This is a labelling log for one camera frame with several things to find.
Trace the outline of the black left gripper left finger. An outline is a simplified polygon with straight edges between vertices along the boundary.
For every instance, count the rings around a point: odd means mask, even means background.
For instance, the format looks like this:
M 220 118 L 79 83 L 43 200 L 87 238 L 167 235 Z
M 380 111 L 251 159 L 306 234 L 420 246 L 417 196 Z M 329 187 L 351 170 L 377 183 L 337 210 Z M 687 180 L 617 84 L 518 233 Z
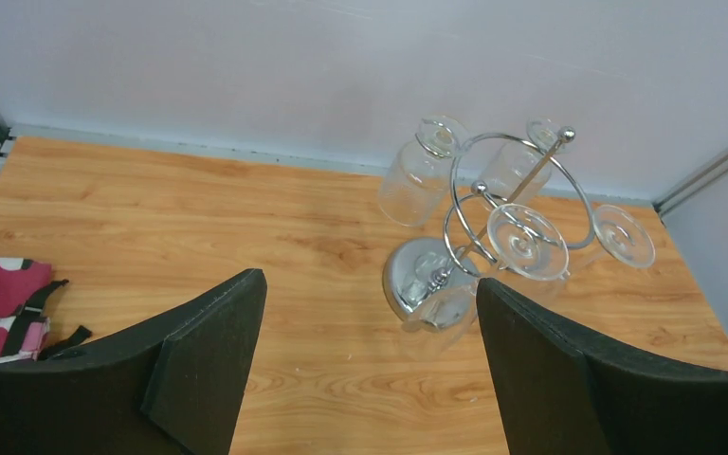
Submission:
M 250 268 L 110 336 L 0 364 L 0 454 L 226 454 L 267 282 Z

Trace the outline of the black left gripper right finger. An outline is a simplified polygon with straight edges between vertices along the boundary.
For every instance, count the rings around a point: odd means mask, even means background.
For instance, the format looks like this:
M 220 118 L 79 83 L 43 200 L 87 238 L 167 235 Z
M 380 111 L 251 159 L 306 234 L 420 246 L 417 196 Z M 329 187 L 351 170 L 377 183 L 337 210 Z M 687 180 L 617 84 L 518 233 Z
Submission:
M 656 355 L 509 286 L 477 288 L 514 454 L 728 454 L 728 371 Z

